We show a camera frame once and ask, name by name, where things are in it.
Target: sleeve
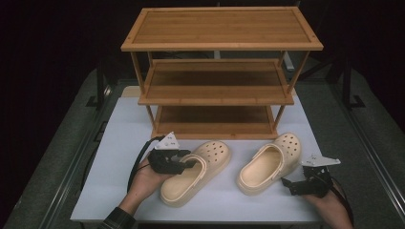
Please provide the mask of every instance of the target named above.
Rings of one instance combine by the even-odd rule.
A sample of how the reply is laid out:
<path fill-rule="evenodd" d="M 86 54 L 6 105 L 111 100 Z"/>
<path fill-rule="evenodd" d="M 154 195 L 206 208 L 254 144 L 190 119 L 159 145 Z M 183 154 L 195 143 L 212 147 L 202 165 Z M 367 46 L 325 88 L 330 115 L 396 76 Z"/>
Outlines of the sleeve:
<path fill-rule="evenodd" d="M 116 207 L 97 229 L 128 229 L 132 228 L 135 222 L 131 215 Z"/>

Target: croc shoe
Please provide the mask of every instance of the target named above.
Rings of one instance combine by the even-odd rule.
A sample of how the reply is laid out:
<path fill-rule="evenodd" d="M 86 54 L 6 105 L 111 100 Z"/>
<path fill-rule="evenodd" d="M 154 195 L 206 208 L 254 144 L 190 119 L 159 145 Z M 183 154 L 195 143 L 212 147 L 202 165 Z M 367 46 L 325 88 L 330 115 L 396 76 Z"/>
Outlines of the croc shoe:
<path fill-rule="evenodd" d="M 246 195 L 258 195 L 274 181 L 291 173 L 300 157 L 298 137 L 292 133 L 282 134 L 263 146 L 242 169 L 237 178 L 238 187 Z"/>
<path fill-rule="evenodd" d="M 196 161 L 193 168 L 185 169 L 181 175 L 171 177 L 161 185 L 160 198 L 169 206 L 182 207 L 194 197 L 226 167 L 230 152 L 221 141 L 208 141 L 190 155 L 184 156 L 181 162 L 188 160 Z"/>

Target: white table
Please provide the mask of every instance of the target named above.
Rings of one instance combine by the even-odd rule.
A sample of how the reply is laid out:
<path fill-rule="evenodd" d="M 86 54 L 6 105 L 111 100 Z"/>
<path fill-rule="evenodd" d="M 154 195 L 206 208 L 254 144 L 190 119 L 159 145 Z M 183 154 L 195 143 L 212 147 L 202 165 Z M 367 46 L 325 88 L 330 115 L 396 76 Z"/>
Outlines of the white table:
<path fill-rule="evenodd" d="M 278 133 L 295 133 L 301 140 L 302 159 L 321 155 L 307 117 L 297 95 L 295 105 L 286 106 Z M 72 213 L 74 221 L 102 221 L 126 194 L 128 176 L 134 162 L 150 139 L 152 127 L 144 107 L 136 97 L 121 97 L 106 131 L 84 189 Z M 207 140 L 179 140 L 181 149 L 194 150 Z M 244 195 L 236 177 L 253 155 L 271 140 L 224 140 L 231 150 L 229 165 L 214 177 L 182 208 L 172 208 L 160 200 L 160 191 L 145 200 L 135 214 L 139 222 L 200 223 L 309 223 L 320 217 L 303 198 L 294 197 L 281 180 L 255 197 Z M 303 180 L 299 166 L 286 177 Z"/>

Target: wooden shoe rack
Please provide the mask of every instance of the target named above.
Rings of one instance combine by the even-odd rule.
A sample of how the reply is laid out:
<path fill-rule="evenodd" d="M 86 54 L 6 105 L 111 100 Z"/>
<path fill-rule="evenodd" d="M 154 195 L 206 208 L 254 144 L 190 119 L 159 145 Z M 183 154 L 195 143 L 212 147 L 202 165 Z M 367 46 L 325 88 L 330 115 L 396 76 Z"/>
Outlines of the wooden shoe rack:
<path fill-rule="evenodd" d="M 155 135 L 183 139 L 269 139 L 310 51 L 323 45 L 296 7 L 143 9 L 121 46 L 132 56 Z M 154 59 L 153 52 L 278 51 L 274 59 Z M 304 57 L 287 81 L 285 53 Z M 145 78 L 137 52 L 147 52 Z M 271 106 L 280 106 L 273 117 Z M 158 106 L 156 115 L 151 106 Z"/>

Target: black background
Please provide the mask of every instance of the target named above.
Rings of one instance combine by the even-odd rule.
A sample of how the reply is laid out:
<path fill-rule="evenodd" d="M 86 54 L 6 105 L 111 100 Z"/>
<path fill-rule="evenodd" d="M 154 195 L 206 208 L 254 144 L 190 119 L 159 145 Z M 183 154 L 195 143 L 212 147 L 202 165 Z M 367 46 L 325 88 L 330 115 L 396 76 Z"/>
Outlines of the black background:
<path fill-rule="evenodd" d="M 2 1 L 1 221 L 7 220 L 91 70 L 131 71 L 119 49 L 142 7 L 216 6 L 218 1 Z M 221 1 L 271 6 L 293 1 Z M 404 1 L 303 0 L 301 10 L 325 45 L 323 60 L 346 50 L 387 111 L 405 130 Z M 108 78 L 110 82 L 117 79 Z"/>

